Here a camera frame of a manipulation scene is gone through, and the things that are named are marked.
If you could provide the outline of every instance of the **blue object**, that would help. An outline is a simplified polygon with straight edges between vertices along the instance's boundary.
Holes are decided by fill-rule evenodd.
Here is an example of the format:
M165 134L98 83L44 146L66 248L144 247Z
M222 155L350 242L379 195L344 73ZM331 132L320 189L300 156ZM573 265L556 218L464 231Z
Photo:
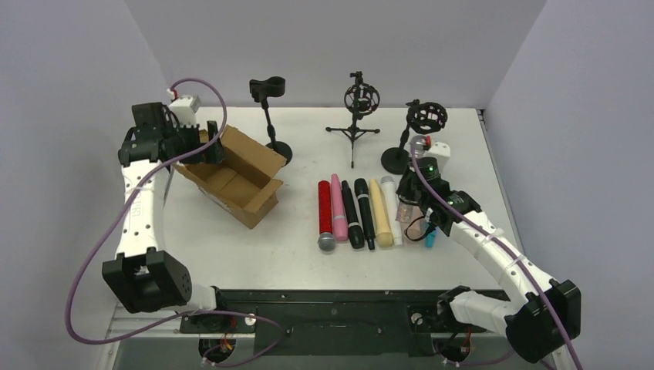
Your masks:
M429 233L429 235L427 235L427 237L425 238L425 247L427 247L427 248L433 247L433 243L434 243L434 241L436 241L436 232L437 231L438 231L438 229L432 231L431 233Z

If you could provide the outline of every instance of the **white wall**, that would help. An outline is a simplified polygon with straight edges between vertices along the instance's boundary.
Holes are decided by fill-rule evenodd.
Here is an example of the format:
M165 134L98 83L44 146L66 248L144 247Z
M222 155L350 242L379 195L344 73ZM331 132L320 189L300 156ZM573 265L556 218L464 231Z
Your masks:
M651 368L654 2L549 0L486 112L526 253L582 291L586 368Z
M123 202L130 106L164 99L164 78L120 0L2 2L0 56L0 368L95 368L99 348L64 329L66 294ZM100 263L116 242L77 294L92 338L113 313Z
M280 75L286 95L271 104L342 106L349 73L362 70L384 106L420 98L481 108L544 0L126 3L168 82L220 81L230 105L254 105L248 81Z

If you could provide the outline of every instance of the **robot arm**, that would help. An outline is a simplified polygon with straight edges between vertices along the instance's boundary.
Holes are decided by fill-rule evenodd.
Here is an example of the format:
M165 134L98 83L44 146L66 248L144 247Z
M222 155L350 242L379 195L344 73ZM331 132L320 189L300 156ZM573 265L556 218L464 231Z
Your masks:
M161 103L132 107L135 127L119 151L125 180L125 199L151 170L182 153L201 146L197 126L175 126ZM209 122L209 135L217 135L217 124ZM220 163L224 150L220 140L209 150L185 163ZM103 263L103 278L130 313L212 310L217 307L216 290L195 284L186 267L166 252L164 204L172 169L155 173L141 188L123 222L115 259Z
M433 155L429 146L430 143L427 143L424 149ZM563 346L565 341L551 314L538 297L534 285L518 268L517 263L521 261L533 276L535 284L547 295L570 338L576 338L581 320L581 294L577 287L570 281L559 283L502 237L501 230L491 223L470 195L450 189L449 183L440 176L442 167L435 157L425 156L417 160L419 171L427 183L453 209L497 239L484 236L445 208L425 188L413 166L406 170L399 182L398 214L406 212L406 209L401 209L403 207L418 206L428 225L426 234L439 227L444 234L465 247L509 297L509 301L500 301L478 294L468 287L457 287L440 298L437 305L439 319L454 332L465 325L476 325L503 335L522 358L532 363ZM495 240L505 244L517 258L509 255Z

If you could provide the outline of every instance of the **white table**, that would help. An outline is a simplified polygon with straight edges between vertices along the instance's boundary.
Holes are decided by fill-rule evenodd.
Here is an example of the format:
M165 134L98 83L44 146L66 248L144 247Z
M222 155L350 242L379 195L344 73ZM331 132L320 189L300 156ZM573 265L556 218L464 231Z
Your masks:
M452 148L443 178L477 200L514 243L477 112L447 112L446 128L433 135ZM279 204L254 230L212 203L189 180L174 176L165 209L166 245L194 281L223 289L436 290L459 284L499 288L463 247L444 234L431 249L405 244L355 251L345 242L332 254L319 250L318 181L329 180L332 173L350 183L359 177L379 180L387 175L379 158L386 148L398 145L406 109L378 109L359 121L361 128L382 131L357 140L354 169L350 169L349 141L341 133L325 131L326 126L350 124L346 109L272 107L270 114L278 140L291 146L293 159L277 175L284 181L277 194ZM202 108L197 117L201 122L220 122L221 109ZM229 108L228 124L260 143L269 141L260 108Z

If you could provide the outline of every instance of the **open cardboard box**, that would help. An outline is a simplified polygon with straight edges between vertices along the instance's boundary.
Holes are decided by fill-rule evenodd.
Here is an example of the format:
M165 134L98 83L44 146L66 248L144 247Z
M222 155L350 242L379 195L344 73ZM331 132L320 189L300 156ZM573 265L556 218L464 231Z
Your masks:
M207 140L203 132L201 141ZM231 126L225 127L221 142L225 149L222 163L176 164L175 169L252 229L277 204L275 191L283 183L273 177L286 159Z

